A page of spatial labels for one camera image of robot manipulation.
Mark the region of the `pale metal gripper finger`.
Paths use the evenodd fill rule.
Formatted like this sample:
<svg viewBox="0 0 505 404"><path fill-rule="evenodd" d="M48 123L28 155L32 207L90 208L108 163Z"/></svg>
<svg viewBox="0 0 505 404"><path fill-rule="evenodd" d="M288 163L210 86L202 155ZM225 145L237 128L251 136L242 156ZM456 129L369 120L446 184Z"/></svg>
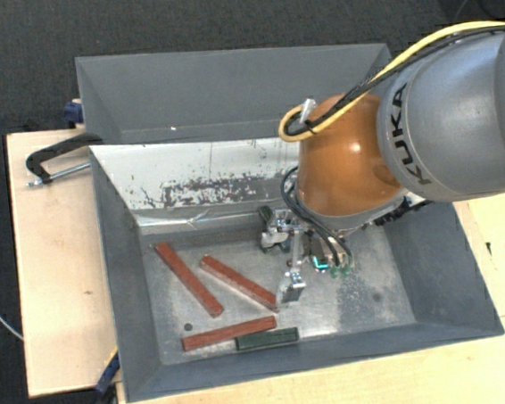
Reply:
<svg viewBox="0 0 505 404"><path fill-rule="evenodd" d="M276 299L278 305L299 301L305 291L306 282L302 278L300 271L286 271L279 281Z"/></svg>
<svg viewBox="0 0 505 404"><path fill-rule="evenodd" d="M258 209L261 217L261 249L270 252L279 248L282 252L289 252L297 233L302 232L301 221L289 208L274 209L268 205Z"/></svg>

